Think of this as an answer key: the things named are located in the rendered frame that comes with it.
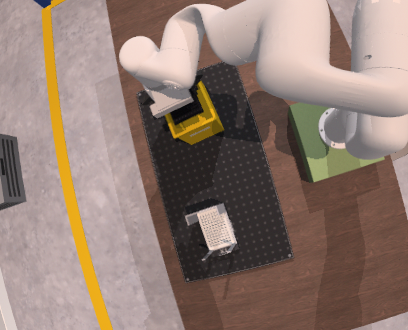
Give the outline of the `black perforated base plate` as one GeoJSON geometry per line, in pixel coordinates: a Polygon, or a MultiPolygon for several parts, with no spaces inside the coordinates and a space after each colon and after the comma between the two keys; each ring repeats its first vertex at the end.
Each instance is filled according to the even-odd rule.
{"type": "Polygon", "coordinates": [[[237,66],[219,62],[200,79],[224,130],[193,145],[173,138],[136,93],[146,139],[185,283],[294,258],[277,190],[237,66]],[[185,215],[224,203],[240,249],[209,252],[199,221],[185,215]]]}

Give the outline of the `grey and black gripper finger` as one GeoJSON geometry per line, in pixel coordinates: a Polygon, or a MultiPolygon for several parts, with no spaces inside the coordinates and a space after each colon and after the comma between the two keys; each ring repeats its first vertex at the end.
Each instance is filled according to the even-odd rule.
{"type": "Polygon", "coordinates": [[[202,78],[202,76],[203,76],[202,72],[197,71],[195,82],[194,82],[193,86],[190,88],[190,89],[192,89],[192,91],[194,92],[195,95],[198,94],[197,93],[197,90],[198,90],[197,84],[201,81],[200,79],[202,78]]]}
{"type": "Polygon", "coordinates": [[[151,99],[151,97],[147,94],[142,100],[141,100],[142,105],[148,105],[151,106],[155,104],[155,102],[151,99]]]}

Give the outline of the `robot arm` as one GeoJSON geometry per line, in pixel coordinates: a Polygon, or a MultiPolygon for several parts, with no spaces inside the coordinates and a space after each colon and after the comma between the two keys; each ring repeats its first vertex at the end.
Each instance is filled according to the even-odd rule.
{"type": "Polygon", "coordinates": [[[165,26],[160,50],[144,36],[122,46],[121,66],[152,90],[154,117],[194,102],[188,89],[196,79],[206,33],[213,52],[227,64],[243,65],[257,61],[258,56],[256,80],[267,93],[329,107],[318,123],[320,137],[328,146],[346,148],[364,160],[406,146],[408,0],[357,1],[352,19],[352,72],[329,64],[326,0],[246,0],[222,11],[209,4],[179,11],[165,26]]]}

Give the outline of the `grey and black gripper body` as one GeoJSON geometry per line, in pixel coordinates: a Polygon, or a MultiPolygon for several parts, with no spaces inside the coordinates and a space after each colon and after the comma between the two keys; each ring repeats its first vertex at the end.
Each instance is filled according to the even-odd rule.
{"type": "MultiPolygon", "coordinates": [[[[142,84],[143,85],[143,84],[142,84]]],[[[143,87],[144,87],[144,89],[145,89],[145,91],[147,92],[147,94],[151,97],[151,99],[154,101],[154,98],[153,98],[153,95],[152,95],[152,90],[149,90],[147,87],[145,87],[144,85],[143,85],[143,87]]]]}

